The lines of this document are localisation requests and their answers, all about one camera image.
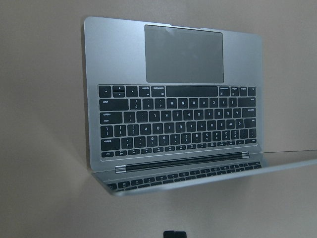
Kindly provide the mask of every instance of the silver laptop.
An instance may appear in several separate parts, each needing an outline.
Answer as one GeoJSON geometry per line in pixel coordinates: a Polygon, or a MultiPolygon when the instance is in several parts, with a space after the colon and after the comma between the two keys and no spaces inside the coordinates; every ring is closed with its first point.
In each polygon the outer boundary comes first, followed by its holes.
{"type": "Polygon", "coordinates": [[[109,192],[266,166],[260,36],[100,17],[84,33],[90,165],[109,192]]]}

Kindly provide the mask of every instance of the open laptop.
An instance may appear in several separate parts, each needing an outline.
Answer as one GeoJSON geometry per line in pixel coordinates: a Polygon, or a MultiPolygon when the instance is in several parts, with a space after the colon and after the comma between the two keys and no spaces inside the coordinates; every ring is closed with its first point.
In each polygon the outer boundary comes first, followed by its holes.
{"type": "Polygon", "coordinates": [[[265,167],[260,36],[100,17],[84,33],[90,165],[109,192],[265,167]]]}

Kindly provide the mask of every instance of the black key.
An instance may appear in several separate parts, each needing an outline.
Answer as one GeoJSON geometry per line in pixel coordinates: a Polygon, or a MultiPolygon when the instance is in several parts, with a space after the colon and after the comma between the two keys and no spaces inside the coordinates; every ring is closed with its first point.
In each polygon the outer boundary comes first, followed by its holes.
{"type": "Polygon", "coordinates": [[[168,135],[160,135],[158,137],[158,143],[160,146],[169,145],[169,136],[168,135]]]}
{"type": "Polygon", "coordinates": [[[128,99],[100,99],[99,109],[105,111],[126,111],[129,110],[128,99]]]}
{"type": "Polygon", "coordinates": [[[214,110],[214,118],[222,119],[223,118],[223,109],[215,109],[214,110]]]}
{"type": "Polygon", "coordinates": [[[195,132],[196,131],[196,122],[188,121],[186,122],[187,132],[195,132]]]}
{"type": "Polygon", "coordinates": [[[227,98],[219,98],[219,107],[227,108],[228,107],[228,99],[227,98]]]}
{"type": "Polygon", "coordinates": [[[249,95],[249,97],[255,97],[256,88],[255,87],[248,87],[248,95],[249,95]]]}
{"type": "Polygon", "coordinates": [[[111,98],[111,86],[99,86],[98,91],[100,98],[111,98]]]}
{"type": "Polygon", "coordinates": [[[257,136],[257,130],[255,128],[249,129],[249,137],[256,138],[256,136],[257,136]]]}
{"type": "Polygon", "coordinates": [[[149,112],[149,122],[159,121],[159,111],[149,112]]]}
{"type": "Polygon", "coordinates": [[[255,118],[244,119],[244,127],[245,128],[257,127],[257,120],[255,118]]]}
{"type": "Polygon", "coordinates": [[[147,111],[137,112],[137,122],[148,122],[148,112],[147,111]]]}
{"type": "Polygon", "coordinates": [[[156,181],[162,181],[162,180],[166,180],[167,176],[166,175],[157,176],[155,179],[156,179],[156,181]]]}
{"type": "Polygon", "coordinates": [[[100,136],[101,138],[113,137],[112,125],[104,125],[100,127],[100,136]]]}
{"type": "Polygon", "coordinates": [[[188,150],[193,150],[193,149],[196,149],[196,145],[195,144],[191,144],[191,145],[187,145],[186,146],[186,148],[188,149],[188,150]]]}
{"type": "Polygon", "coordinates": [[[166,152],[170,152],[170,151],[174,151],[175,150],[175,146],[167,146],[165,147],[165,151],[166,152]]]}
{"type": "Polygon", "coordinates": [[[156,135],[147,136],[147,146],[156,147],[158,145],[158,137],[156,135]]]}
{"type": "Polygon", "coordinates": [[[229,97],[230,96],[229,87],[219,87],[219,96],[220,97],[229,97]]]}
{"type": "Polygon", "coordinates": [[[107,184],[107,186],[108,186],[111,190],[116,190],[116,189],[117,189],[117,184],[116,184],[116,183],[107,184]]]}
{"type": "Polygon", "coordinates": [[[182,144],[189,144],[192,142],[190,133],[183,133],[181,137],[182,137],[182,144]]]}
{"type": "Polygon", "coordinates": [[[126,86],[126,94],[128,98],[138,97],[138,87],[137,86],[126,86]]]}
{"type": "Polygon", "coordinates": [[[141,149],[141,154],[150,154],[150,153],[152,153],[152,149],[151,148],[141,149]]]}
{"type": "Polygon", "coordinates": [[[236,128],[237,129],[243,128],[243,119],[236,119],[236,128]]]}
{"type": "Polygon", "coordinates": [[[226,129],[226,121],[217,120],[217,130],[225,130],[225,129],[226,129]]]}
{"type": "Polygon", "coordinates": [[[190,98],[188,106],[189,108],[198,108],[198,98],[190,98]]]}
{"type": "Polygon", "coordinates": [[[205,131],[206,130],[206,121],[200,120],[197,122],[197,131],[205,131]]]}
{"type": "Polygon", "coordinates": [[[213,119],[213,109],[205,109],[205,120],[213,119]]]}
{"type": "Polygon", "coordinates": [[[234,97],[239,96],[239,88],[238,87],[231,87],[230,92],[231,92],[230,93],[231,96],[234,96],[234,97]]]}
{"type": "Polygon", "coordinates": [[[192,143],[200,143],[202,141],[201,133],[193,133],[192,134],[192,143]]]}
{"type": "Polygon", "coordinates": [[[220,131],[213,131],[213,132],[212,132],[212,140],[213,140],[213,141],[220,141],[220,140],[221,140],[221,133],[220,133],[220,131]]]}
{"type": "Polygon", "coordinates": [[[199,170],[194,170],[189,172],[190,175],[198,175],[200,174],[199,170]]]}
{"type": "Polygon", "coordinates": [[[139,149],[128,150],[128,155],[138,155],[139,153],[139,149]]]}
{"type": "Polygon", "coordinates": [[[145,136],[134,137],[134,147],[135,148],[145,147],[145,136]]]}
{"type": "Polygon", "coordinates": [[[179,176],[180,176],[180,177],[186,177],[186,176],[189,176],[189,172],[182,172],[182,173],[179,173],[179,176]]]}
{"type": "Polygon", "coordinates": [[[203,120],[204,119],[204,110],[194,110],[194,119],[195,120],[203,120]]]}
{"type": "Polygon", "coordinates": [[[173,121],[183,120],[183,112],[181,110],[173,111],[173,121]]]}
{"type": "Polygon", "coordinates": [[[170,144],[179,145],[180,144],[180,134],[170,135],[170,144]]]}
{"type": "Polygon", "coordinates": [[[184,110],[184,120],[193,120],[194,119],[194,112],[193,110],[184,110]]]}
{"type": "Polygon", "coordinates": [[[172,179],[170,179],[170,180],[165,180],[165,181],[163,181],[163,184],[171,183],[171,182],[174,182],[174,180],[172,180],[172,179]]]}
{"type": "Polygon", "coordinates": [[[166,86],[168,97],[217,97],[216,86],[166,86]]]}
{"type": "Polygon", "coordinates": [[[101,153],[101,157],[103,158],[112,157],[112,156],[114,156],[114,153],[112,151],[101,153]]]}
{"type": "Polygon", "coordinates": [[[139,125],[128,125],[128,136],[139,135],[139,125]]]}
{"type": "Polygon", "coordinates": [[[165,134],[174,133],[175,132],[174,123],[173,122],[164,123],[164,132],[165,134]]]}
{"type": "Polygon", "coordinates": [[[183,133],[186,131],[184,122],[177,122],[175,125],[176,133],[183,133]]]}
{"type": "Polygon", "coordinates": [[[167,176],[169,179],[175,179],[178,178],[178,174],[172,174],[167,176]]]}
{"type": "Polygon", "coordinates": [[[179,98],[178,99],[178,108],[179,109],[188,108],[188,100],[187,100],[187,98],[179,98]]]}
{"type": "Polygon", "coordinates": [[[143,182],[145,182],[145,183],[154,182],[154,181],[155,181],[154,177],[143,179],[143,182]]]}
{"type": "Polygon", "coordinates": [[[125,156],[127,155],[127,151],[126,150],[119,150],[115,152],[116,156],[125,156]]]}
{"type": "Polygon", "coordinates": [[[178,145],[178,146],[176,146],[176,150],[186,150],[186,146],[185,145],[178,145]]]}
{"type": "Polygon", "coordinates": [[[140,110],[141,109],[141,99],[130,99],[130,109],[140,110]]]}
{"type": "Polygon", "coordinates": [[[135,123],[135,112],[124,112],[124,123],[135,123]]]}
{"type": "Polygon", "coordinates": [[[211,142],[211,132],[203,132],[203,142],[211,142]]]}
{"type": "Polygon", "coordinates": [[[151,186],[156,186],[156,185],[160,185],[160,184],[162,184],[162,182],[153,182],[153,183],[151,183],[151,186]]]}
{"type": "Polygon", "coordinates": [[[152,128],[153,134],[163,134],[163,123],[153,123],[152,128]]]}
{"type": "Polygon", "coordinates": [[[133,138],[127,137],[121,139],[121,146],[123,149],[132,149],[133,148],[133,138]]]}
{"type": "Polygon", "coordinates": [[[251,144],[251,143],[256,143],[256,142],[257,142],[256,139],[248,139],[248,140],[244,141],[245,144],[251,144]]]}
{"type": "Polygon", "coordinates": [[[150,87],[149,86],[139,86],[139,96],[141,98],[150,96],[150,87]]]}
{"type": "Polygon", "coordinates": [[[232,118],[232,109],[231,108],[225,108],[223,110],[223,117],[228,119],[228,118],[232,118]]]}
{"type": "Polygon", "coordinates": [[[236,98],[229,98],[228,104],[230,108],[235,108],[237,106],[237,99],[236,98]]]}
{"type": "Polygon", "coordinates": [[[151,135],[151,124],[140,124],[140,134],[141,135],[151,135]]]}
{"type": "Polygon", "coordinates": [[[142,100],[142,104],[143,104],[143,110],[151,110],[154,108],[154,102],[152,98],[149,99],[143,99],[142,100]]]}
{"type": "Polygon", "coordinates": [[[164,148],[163,147],[157,147],[157,148],[154,148],[153,149],[153,152],[154,153],[160,153],[160,152],[163,152],[164,151],[164,148]]]}
{"type": "Polygon", "coordinates": [[[176,100],[176,98],[168,98],[166,100],[166,108],[167,109],[176,109],[177,108],[177,100],[176,100]]]}
{"type": "Polygon", "coordinates": [[[199,107],[200,108],[208,108],[208,98],[200,98],[199,99],[199,107]]]}
{"type": "Polygon", "coordinates": [[[218,107],[218,98],[210,98],[209,107],[210,108],[217,108],[218,107]]]}
{"type": "Polygon", "coordinates": [[[207,121],[207,130],[216,130],[216,121],[208,120],[207,121]]]}
{"type": "Polygon", "coordinates": [[[256,98],[238,98],[238,107],[247,108],[247,107],[255,107],[256,106],[256,98]]]}
{"type": "Polygon", "coordinates": [[[152,86],[151,87],[152,97],[165,97],[164,86],[152,86]]]}
{"type": "Polygon", "coordinates": [[[247,97],[248,96],[248,88],[247,87],[240,87],[239,94],[240,94],[240,97],[247,97]]]}
{"type": "Polygon", "coordinates": [[[234,129],[234,120],[227,120],[226,124],[228,130],[234,129]]]}
{"type": "Polygon", "coordinates": [[[127,129],[125,125],[115,125],[114,126],[114,136],[120,137],[120,136],[126,136],[127,135],[127,129]]]}
{"type": "Polygon", "coordinates": [[[165,109],[165,98],[155,98],[155,109],[165,109]]]}
{"type": "Polygon", "coordinates": [[[241,117],[241,108],[233,109],[233,118],[240,118],[241,117]]]}
{"type": "Polygon", "coordinates": [[[100,124],[122,123],[122,112],[100,113],[100,124]]]}
{"type": "Polygon", "coordinates": [[[124,188],[124,187],[129,187],[129,186],[130,186],[130,182],[129,181],[119,182],[118,183],[118,188],[124,188]]]}
{"type": "Polygon", "coordinates": [[[161,121],[172,121],[172,112],[161,111],[160,117],[161,117],[161,121]]]}
{"type": "Polygon", "coordinates": [[[101,141],[101,150],[108,151],[108,150],[119,150],[120,149],[120,139],[107,139],[101,141]]]}
{"type": "Polygon", "coordinates": [[[247,129],[240,130],[240,138],[245,139],[249,137],[249,132],[247,129]]]}
{"type": "Polygon", "coordinates": [[[243,118],[255,118],[257,115],[255,108],[243,108],[242,117],[243,118]]]}

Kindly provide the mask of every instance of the beige wall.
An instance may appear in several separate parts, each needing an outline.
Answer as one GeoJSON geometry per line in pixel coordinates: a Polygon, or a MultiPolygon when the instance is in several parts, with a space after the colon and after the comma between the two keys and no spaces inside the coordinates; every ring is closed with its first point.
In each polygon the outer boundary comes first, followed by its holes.
{"type": "Polygon", "coordinates": [[[2,237],[314,237],[316,166],[116,198],[87,170],[81,28],[104,16],[263,38],[265,151],[317,149],[317,3],[7,1],[0,7],[2,237]]]}

